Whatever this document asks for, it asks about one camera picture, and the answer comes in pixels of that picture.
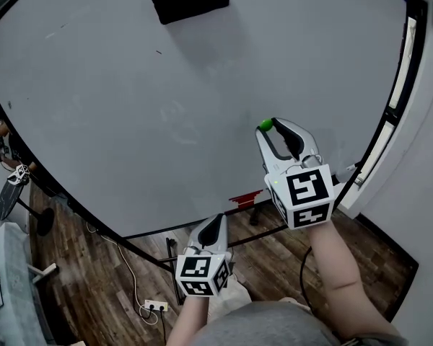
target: black cloth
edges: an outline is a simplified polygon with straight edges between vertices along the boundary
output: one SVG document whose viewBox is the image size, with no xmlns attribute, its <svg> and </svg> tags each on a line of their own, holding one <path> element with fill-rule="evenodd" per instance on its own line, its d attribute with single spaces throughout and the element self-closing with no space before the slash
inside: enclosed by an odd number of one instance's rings
<svg viewBox="0 0 433 346">
<path fill-rule="evenodd" d="M 20 161 L 27 166 L 31 165 L 33 162 L 32 154 L 21 138 L 9 134 L 8 143 L 12 152 L 13 160 Z"/>
<path fill-rule="evenodd" d="M 27 166 L 35 162 L 29 148 L 19 136 L 9 134 L 8 143 L 13 160 L 20 161 Z M 60 192 L 52 176 L 42 167 L 38 167 L 34 172 L 31 172 L 30 178 L 49 197 L 53 197 Z"/>
</svg>

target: white tabletop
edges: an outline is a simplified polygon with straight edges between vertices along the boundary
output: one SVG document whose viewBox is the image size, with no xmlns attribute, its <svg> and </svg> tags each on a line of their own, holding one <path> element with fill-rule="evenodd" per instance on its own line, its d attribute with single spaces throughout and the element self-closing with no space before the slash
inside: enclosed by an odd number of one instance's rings
<svg viewBox="0 0 433 346">
<path fill-rule="evenodd" d="M 167 229 L 265 188 L 262 119 L 309 130 L 332 172 L 360 161 L 405 19 L 403 0 L 230 0 L 165 26 L 151 0 L 19 0 L 0 103 L 91 214 L 122 236 Z"/>
</svg>

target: white cable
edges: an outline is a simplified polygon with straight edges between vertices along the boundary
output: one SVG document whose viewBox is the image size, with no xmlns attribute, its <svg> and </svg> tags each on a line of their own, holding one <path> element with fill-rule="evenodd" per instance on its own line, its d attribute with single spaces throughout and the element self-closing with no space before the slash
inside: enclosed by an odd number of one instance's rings
<svg viewBox="0 0 433 346">
<path fill-rule="evenodd" d="M 111 244 L 117 245 L 117 242 L 114 242 L 112 239 L 107 239 L 106 237 L 104 237 L 102 234 L 100 234 L 102 239 L 105 239 L 106 241 L 109 241 Z"/>
<path fill-rule="evenodd" d="M 87 222 L 87 230 L 88 230 L 88 232 L 90 232 L 91 234 L 97 232 L 97 229 L 95 229 L 94 231 L 90 231 L 90 229 L 88 228 L 88 222 Z M 153 326 L 153 325 L 157 324 L 157 322 L 159 321 L 159 317 L 158 317 L 154 312 L 152 312 L 151 309 L 147 309 L 147 308 L 145 308 L 144 306 L 142 306 L 142 305 L 139 303 L 139 300 L 138 300 L 138 293 L 136 292 L 136 276 L 135 276 L 135 273 L 133 272 L 133 270 L 130 268 L 130 265 L 128 265 L 128 262 L 127 262 L 126 258 L 123 256 L 123 253 L 122 253 L 121 247 L 118 245 L 117 242 L 114 242 L 112 239 L 108 239 L 108 238 L 104 237 L 102 234 L 100 234 L 100 236 L 101 236 L 102 239 L 105 239 L 106 241 L 109 241 L 111 244 L 114 244 L 114 245 L 117 246 L 118 251 L 121 253 L 121 256 L 122 256 L 123 261 L 125 262 L 125 264 L 127 264 L 127 267 L 128 267 L 128 269 L 130 270 L 131 275 L 133 275 L 134 293 L 135 293 L 135 300 L 136 300 L 136 303 L 137 303 L 138 306 L 139 306 L 139 317 L 141 318 L 141 320 L 142 320 L 144 323 L 146 323 L 146 324 L 148 324 L 148 325 L 150 325 L 150 326 Z M 142 310 L 142 309 L 144 309 L 145 311 L 148 311 L 148 310 L 149 310 L 149 314 L 154 315 L 154 316 L 156 317 L 156 321 L 155 321 L 154 323 L 149 323 L 148 321 L 146 321 L 146 319 L 143 318 L 143 316 L 141 315 L 141 310 Z"/>
<path fill-rule="evenodd" d="M 97 231 L 97 229 L 95 229 L 94 231 L 90 231 L 90 229 L 88 228 L 88 222 L 87 222 L 87 230 L 88 232 L 90 232 L 91 234 L 95 233 Z"/>
<path fill-rule="evenodd" d="M 284 174 L 284 173 L 286 174 L 289 171 L 290 168 L 301 167 L 301 166 L 302 166 L 302 162 L 296 161 L 295 163 L 293 163 L 293 165 L 291 165 L 289 168 L 287 168 L 286 170 L 284 170 L 281 174 Z"/>
<path fill-rule="evenodd" d="M 141 310 L 142 310 L 142 309 L 144 309 L 144 310 L 146 310 L 146 311 L 149 310 L 149 314 L 154 315 L 154 316 L 156 317 L 156 321 L 155 321 L 154 323 L 149 323 L 148 321 L 146 321 L 146 319 L 143 318 L 143 316 L 140 316 L 140 317 L 141 317 L 141 319 L 143 320 L 144 323 L 149 324 L 150 326 L 153 326 L 153 325 L 157 324 L 157 322 L 159 321 L 159 317 L 158 317 L 155 313 L 153 313 L 151 309 L 146 309 L 144 306 L 142 306 L 142 305 L 139 303 L 139 301 L 138 301 L 138 295 L 136 294 L 136 276 L 135 276 L 135 273 L 133 273 L 133 270 L 131 270 L 130 265 L 128 265 L 126 258 L 123 256 L 123 253 L 122 253 L 121 247 L 118 246 L 118 244 L 117 244 L 117 248 L 118 248 L 118 251 L 121 253 L 121 256 L 122 256 L 123 261 L 125 262 L 125 264 L 127 264 L 127 267 L 129 268 L 129 270 L 130 270 L 130 272 L 131 272 L 131 275 L 133 275 L 133 279 L 134 279 L 134 292 L 135 292 L 135 299 L 136 299 L 136 303 L 137 303 L 138 306 L 139 306 L 139 313 L 141 314 Z"/>
</svg>

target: white box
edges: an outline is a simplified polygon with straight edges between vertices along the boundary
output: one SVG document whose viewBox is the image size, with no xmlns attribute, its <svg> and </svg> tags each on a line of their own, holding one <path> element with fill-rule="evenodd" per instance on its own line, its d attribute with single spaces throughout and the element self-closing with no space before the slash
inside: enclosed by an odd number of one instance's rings
<svg viewBox="0 0 433 346">
<path fill-rule="evenodd" d="M 265 183 L 290 229 L 331 219 L 335 193 L 327 164 L 315 168 L 292 167 L 283 174 L 269 173 Z"/>
<path fill-rule="evenodd" d="M 187 296 L 218 296 L 229 277 L 225 254 L 178 255 L 175 278 Z"/>
</svg>

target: wooden floor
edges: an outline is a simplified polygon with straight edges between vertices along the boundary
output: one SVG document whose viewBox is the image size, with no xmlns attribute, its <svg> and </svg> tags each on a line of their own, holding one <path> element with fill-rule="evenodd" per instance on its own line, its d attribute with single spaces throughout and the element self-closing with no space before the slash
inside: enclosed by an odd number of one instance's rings
<svg viewBox="0 0 433 346">
<path fill-rule="evenodd" d="M 56 212 L 49 235 L 39 237 L 31 219 L 32 260 L 44 268 L 55 262 L 59 272 L 39 284 L 48 323 L 60 345 L 83 340 L 87 345 L 162 345 L 162 324 L 145 324 L 132 307 L 133 282 L 116 245 L 87 230 L 86 222 L 48 199 L 38 188 L 31 192 L 31 207 L 48 206 Z M 250 210 L 229 217 L 229 241 L 243 239 L 281 225 L 272 205 L 265 205 L 258 226 L 248 223 Z M 378 310 L 388 315 L 409 277 L 410 263 L 360 223 L 340 212 L 333 221 L 356 257 L 367 295 Z M 167 257 L 165 238 L 173 238 L 182 252 L 192 227 L 132 239 L 157 258 Z M 253 300 L 279 300 L 285 296 L 305 303 L 299 286 L 299 269 L 309 247 L 303 230 L 288 229 L 234 248 L 234 273 Z M 165 328 L 169 334 L 180 312 L 170 273 L 158 269 L 123 249 L 138 278 L 138 294 L 144 299 L 167 301 Z M 311 254 L 304 271 L 307 295 L 315 313 L 324 318 L 327 305 Z"/>
</svg>

